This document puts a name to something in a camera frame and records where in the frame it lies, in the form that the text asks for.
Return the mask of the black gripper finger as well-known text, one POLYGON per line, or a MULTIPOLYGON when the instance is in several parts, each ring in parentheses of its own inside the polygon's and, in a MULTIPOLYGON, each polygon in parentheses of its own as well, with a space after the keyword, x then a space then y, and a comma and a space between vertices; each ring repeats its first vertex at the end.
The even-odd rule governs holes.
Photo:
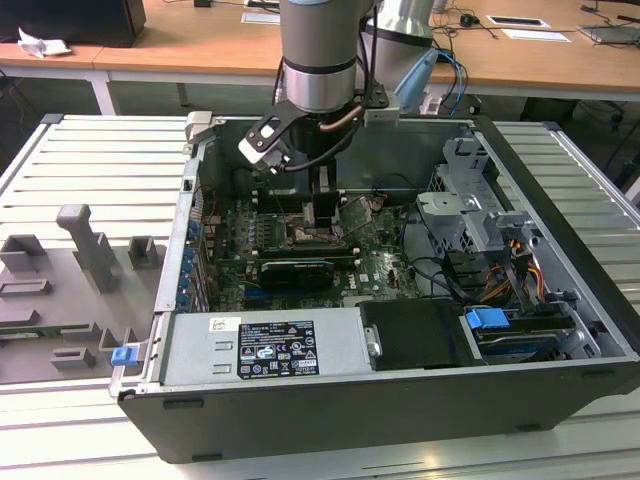
POLYGON ((312 167, 309 175, 311 200, 316 223, 330 223, 338 203, 335 162, 312 167))

